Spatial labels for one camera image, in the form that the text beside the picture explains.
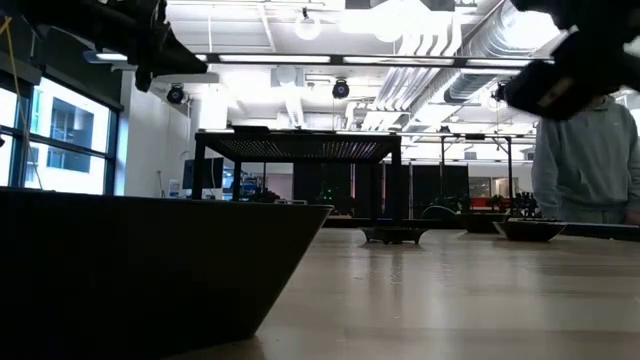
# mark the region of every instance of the glass window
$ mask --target glass window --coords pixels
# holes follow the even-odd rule
[[[105,159],[31,142],[25,174],[25,187],[61,192],[102,194],[104,191]]]
[[[490,198],[491,178],[470,177],[469,196],[472,198]]]
[[[508,178],[493,178],[494,189],[496,195],[502,197],[509,197],[509,179]],[[518,178],[513,178],[513,193],[517,193],[519,189]]]
[[[109,131],[106,106],[45,78],[34,88],[32,104],[32,133],[106,152]],[[62,157],[59,153],[51,155],[54,164],[60,164]]]
[[[11,169],[11,149],[13,147],[13,138],[7,135],[1,135],[4,145],[0,147],[0,186],[9,185],[9,171]]]
[[[0,88],[0,125],[15,126],[17,103],[16,94]]]

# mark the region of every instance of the fluorescent light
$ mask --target fluorescent light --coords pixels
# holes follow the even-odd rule
[[[328,64],[329,56],[306,55],[220,55],[221,62]]]
[[[465,75],[518,75],[520,70],[509,69],[460,69]]]
[[[523,68],[531,62],[531,59],[469,59],[467,66],[475,67],[520,67]]]
[[[204,132],[213,134],[231,134],[233,129],[204,129]]]
[[[98,53],[96,57],[103,61],[127,61],[127,57],[118,53]],[[207,61],[207,55],[199,54],[196,58],[200,61]]]
[[[430,65],[430,66],[451,66],[454,59],[448,58],[420,58],[420,57],[398,57],[398,56],[345,56],[346,64],[393,64],[393,65]]]
[[[337,131],[338,135],[391,135],[389,132],[383,131]]]
[[[307,82],[331,84],[335,81],[335,76],[324,74],[305,74],[304,80]]]
[[[263,5],[266,7],[285,7],[299,9],[299,5],[303,4],[309,9],[324,9],[326,7],[323,2],[307,1],[307,0],[167,0],[169,5],[185,5],[185,6],[256,6]]]
[[[100,53],[96,57],[104,61],[127,61],[127,57],[118,53]]]

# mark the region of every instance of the ceiling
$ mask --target ceiling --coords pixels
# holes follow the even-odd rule
[[[442,14],[441,12],[429,13],[429,10],[419,2],[417,3],[418,5],[415,5],[419,0],[387,0],[386,3],[378,5],[378,8],[387,6],[385,4],[390,4],[392,1],[403,4],[399,9],[413,9],[412,12],[415,13],[426,11],[426,15],[416,15],[415,19],[413,19],[417,21],[416,26],[419,29],[422,29],[422,27],[427,29],[432,23],[429,20],[436,19],[436,17],[421,18],[420,16]],[[471,1],[459,0],[458,2],[467,4]],[[462,38],[472,39],[476,33],[476,31],[472,32],[472,29],[487,17],[499,1],[476,0],[475,3],[477,7],[471,9],[456,7],[455,23],[459,24]],[[301,18],[302,7],[304,6],[308,8],[310,20],[298,24],[297,21]],[[393,32],[395,27],[405,26],[403,22],[416,22],[411,20],[412,14],[407,14],[405,11],[405,13],[401,14],[401,19],[395,23],[396,25],[391,26],[389,24],[393,23],[395,15],[393,11],[387,10],[385,9],[384,12],[381,12],[380,19],[373,25],[369,24],[368,30],[365,31],[346,30],[347,28],[354,28],[354,26],[347,26],[347,24],[351,24],[354,21],[351,15],[356,14],[357,16],[354,18],[358,18],[358,16],[365,13],[362,10],[358,10],[360,12],[345,10],[345,0],[325,0],[322,2],[297,0],[272,0],[268,2],[250,0],[169,0],[167,16],[176,37],[187,48],[197,53],[366,55],[413,55],[417,53],[418,50],[411,50],[409,45],[411,41],[416,39],[416,36],[419,39],[426,39],[426,35],[420,37],[420,33],[416,35],[405,31],[404,35],[395,41],[388,42],[389,39],[383,39],[386,41],[381,40],[380,29],[384,30],[383,34],[385,32],[388,34]],[[318,25],[313,25],[313,21],[317,21]],[[303,39],[314,30],[319,31],[317,37],[312,40]],[[439,31],[441,30],[433,30],[433,44],[437,43],[435,39],[440,39],[443,36]],[[427,30],[420,30],[420,32],[426,34]],[[451,32],[447,34],[446,31],[444,33],[444,35],[449,36],[449,41],[453,44],[453,38],[451,37],[454,35],[452,34]],[[539,48],[536,55],[544,56],[548,54],[552,49],[551,46]],[[300,80],[298,85],[302,86],[297,88],[297,96],[299,96],[301,110],[305,118],[315,119],[313,126],[322,127],[316,121],[320,119],[319,115],[330,115],[326,117],[327,124],[325,127],[328,128],[335,128],[336,117],[344,117],[343,124],[352,124],[351,120],[353,119],[349,120],[350,106],[351,111],[356,107],[356,104],[358,104],[358,107],[370,109],[372,103],[375,104],[378,95],[382,94],[385,84],[388,84],[393,74],[392,69],[382,67],[305,65],[295,65],[295,67],[302,74],[302,79],[298,79]],[[277,78],[272,74],[274,68],[275,66],[270,65],[210,65],[209,72],[219,76],[220,85],[218,86],[227,94],[229,120],[238,124],[250,123],[252,125],[265,124],[270,126],[270,124],[275,123],[274,120],[278,116],[283,114],[293,116],[290,112],[290,102],[287,101],[290,92],[278,84]],[[407,89],[411,88],[411,80],[418,74],[418,70],[413,73],[406,73],[403,78],[405,82],[398,83],[395,88],[396,91],[398,93],[408,91]],[[442,75],[437,71],[434,71],[433,74],[433,79]],[[347,99],[336,100],[333,98],[331,91],[336,78],[345,78],[347,80],[350,87],[350,95]],[[194,80],[193,78],[190,78],[189,84],[186,84],[186,82],[185,89],[196,95],[200,92],[198,90],[199,86],[208,86],[202,84],[208,81],[199,83],[197,79]],[[157,89],[166,88],[167,85],[167,83],[163,84],[161,81],[155,84]],[[482,87],[466,103],[456,106],[451,106],[450,104],[441,106],[439,105],[440,100],[432,100],[424,104],[428,105],[429,109],[444,107],[444,110],[440,110],[443,110],[441,113],[446,114],[446,116],[433,117],[430,115],[433,112],[415,112],[413,109],[406,112],[398,111],[390,121],[384,119],[379,121],[380,126],[375,130],[388,130],[388,127],[394,124],[396,119],[398,119],[396,121],[397,124],[400,119],[410,118],[411,124],[416,125],[421,131],[434,131],[439,126],[446,125],[455,132],[533,133],[535,131],[534,125],[538,119],[513,109],[496,106],[495,102],[492,103],[493,100],[490,100],[488,96],[492,90],[492,85],[495,85],[494,82]],[[425,83],[421,91],[426,92],[431,86],[433,86],[433,82]]]

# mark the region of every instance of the table surface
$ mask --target table surface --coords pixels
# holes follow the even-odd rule
[[[255,338],[171,359],[640,358],[639,243],[364,242],[322,230]]]

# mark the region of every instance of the black tray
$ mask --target black tray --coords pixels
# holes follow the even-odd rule
[[[0,191],[3,359],[157,359],[253,336],[331,211]]]
[[[493,223],[504,222],[511,217],[511,215],[491,213],[461,214],[459,216],[464,228],[472,234],[497,234],[498,231]]]
[[[495,222],[496,230],[512,241],[547,242],[566,228],[564,223],[507,221]]]
[[[523,219],[520,221],[559,223],[553,219]],[[567,227],[562,231],[566,236],[582,236],[623,241],[640,241],[640,226],[608,225],[586,223],[564,223]]]
[[[367,238],[367,242],[371,240],[380,240],[385,245],[390,242],[401,244],[404,241],[413,241],[416,245],[420,243],[420,237],[428,229],[416,229],[394,226],[377,226],[370,228],[360,228]]]

